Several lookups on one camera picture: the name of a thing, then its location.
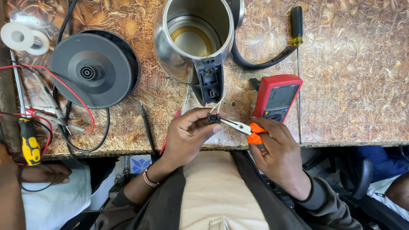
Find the table surface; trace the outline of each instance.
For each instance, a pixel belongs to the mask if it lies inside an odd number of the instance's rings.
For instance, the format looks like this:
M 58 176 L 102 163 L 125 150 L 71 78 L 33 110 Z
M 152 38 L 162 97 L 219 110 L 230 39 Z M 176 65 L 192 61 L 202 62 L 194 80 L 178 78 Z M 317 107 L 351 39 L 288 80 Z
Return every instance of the table surface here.
M 72 31 L 104 29 L 124 38 L 141 62 L 141 81 L 134 93 L 110 108 L 110 132 L 102 147 L 80 157 L 142 154 L 150 151 L 139 99 L 149 115 L 156 149 L 160 149 L 187 86 L 169 79 L 153 51 L 152 32 L 163 0 L 80 0 L 72 15 Z M 6 14 L 45 33 L 55 47 L 65 17 L 65 0 L 7 0 Z M 275 57 L 289 45 L 290 9 L 303 7 L 304 36 L 300 46 L 303 146 L 356 144 L 405 144 L 409 140 L 409 3 L 406 0 L 246 0 L 237 46 L 251 63 Z M 42 56 L 17 52 L 18 60 L 49 66 L 51 50 Z M 248 82 L 276 74 L 297 75 L 294 52 L 279 64 L 260 71 L 246 71 L 229 58 L 224 66 L 225 94 L 221 111 L 232 120 L 249 122 L 257 92 Z M 34 77 L 23 70 L 26 107 L 53 113 Z M 43 74 L 51 85 L 51 76 Z M 64 111 L 66 100 L 60 98 Z M 299 140 L 298 99 L 285 124 Z M 191 93 L 189 107 L 199 107 Z M 96 128 L 92 133 L 72 131 L 72 142 L 90 149 L 101 139 L 104 110 L 92 110 Z M 74 106 L 71 122 L 90 127 L 84 108 Z M 47 158 L 68 156 L 59 131 Z M 46 136 L 40 137 L 45 142 Z M 207 141 L 205 149 L 246 149 L 247 140 L 225 128 Z

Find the black and yellow screwdriver handle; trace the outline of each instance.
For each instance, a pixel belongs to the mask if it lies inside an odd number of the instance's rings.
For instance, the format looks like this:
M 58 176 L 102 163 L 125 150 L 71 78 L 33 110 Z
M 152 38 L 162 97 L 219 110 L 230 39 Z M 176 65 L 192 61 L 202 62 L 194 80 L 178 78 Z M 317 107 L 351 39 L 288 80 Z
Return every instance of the black and yellow screwdriver handle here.
M 18 121 L 22 138 L 22 151 L 28 165 L 37 165 L 41 162 L 41 149 L 36 139 L 33 122 L 24 118 Z
M 290 12 L 291 44 L 301 45 L 303 43 L 303 8 L 294 7 Z

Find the yellow screwdriver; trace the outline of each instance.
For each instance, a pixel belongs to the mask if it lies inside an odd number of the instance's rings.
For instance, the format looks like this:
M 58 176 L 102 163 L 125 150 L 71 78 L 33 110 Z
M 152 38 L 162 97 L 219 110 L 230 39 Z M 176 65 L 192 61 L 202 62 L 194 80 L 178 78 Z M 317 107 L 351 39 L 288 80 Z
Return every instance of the yellow screwdriver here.
M 16 57 L 14 56 L 14 52 L 12 50 L 10 50 L 10 54 L 11 59 L 15 61 Z M 22 82 L 20 80 L 17 68 L 14 68 L 14 77 L 16 79 L 18 97 L 20 98 L 20 113 L 25 114 Z M 18 123 L 20 124 L 23 156 L 28 165 L 37 165 L 41 162 L 41 150 L 36 139 L 36 130 L 34 129 L 33 122 L 20 118 Z
M 290 25 L 291 25 L 291 43 L 292 45 L 301 45 L 303 43 L 303 8 L 294 7 L 290 12 Z M 297 47 L 297 63 L 298 63 L 298 77 L 300 77 L 300 55 Z M 300 144 L 303 143 L 303 132 L 301 122 L 301 89 L 298 92 L 298 106 L 300 107 L 299 123 L 300 128 Z

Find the digital multimeter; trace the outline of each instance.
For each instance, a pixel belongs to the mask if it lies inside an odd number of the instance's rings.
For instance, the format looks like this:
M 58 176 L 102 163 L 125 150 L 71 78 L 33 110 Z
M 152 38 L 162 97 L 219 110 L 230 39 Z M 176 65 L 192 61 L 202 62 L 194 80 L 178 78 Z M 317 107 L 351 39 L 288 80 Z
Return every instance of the digital multimeter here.
M 297 96 L 303 80 L 294 74 L 264 77 L 261 81 L 249 79 L 258 91 L 253 116 L 283 123 Z

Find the hand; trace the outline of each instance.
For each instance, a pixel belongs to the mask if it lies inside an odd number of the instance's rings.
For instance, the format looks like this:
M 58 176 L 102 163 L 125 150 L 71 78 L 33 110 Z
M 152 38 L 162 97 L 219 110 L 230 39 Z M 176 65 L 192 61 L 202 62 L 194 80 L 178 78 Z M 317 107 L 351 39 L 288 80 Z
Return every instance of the hand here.
M 54 172 L 42 164 L 50 166 L 56 172 L 56 179 L 52 185 L 66 184 L 70 181 L 69 176 L 72 171 L 61 161 L 49 161 L 39 165 L 26 166 L 21 173 L 21 181 L 26 183 L 51 182 L 54 179 Z
M 220 124 L 209 125 L 210 108 L 194 108 L 172 120 L 168 129 L 166 148 L 160 160 L 172 169 L 191 162 L 210 137 L 221 130 Z
M 16 179 L 17 181 L 18 165 L 7 153 L 6 146 L 0 143 L 0 186 Z
M 252 118 L 252 122 L 269 133 L 259 134 L 269 155 L 263 156 L 255 144 L 249 144 L 257 168 L 294 198 L 306 200 L 311 192 L 311 181 L 302 170 L 300 147 L 287 126 L 275 120 L 256 117 Z

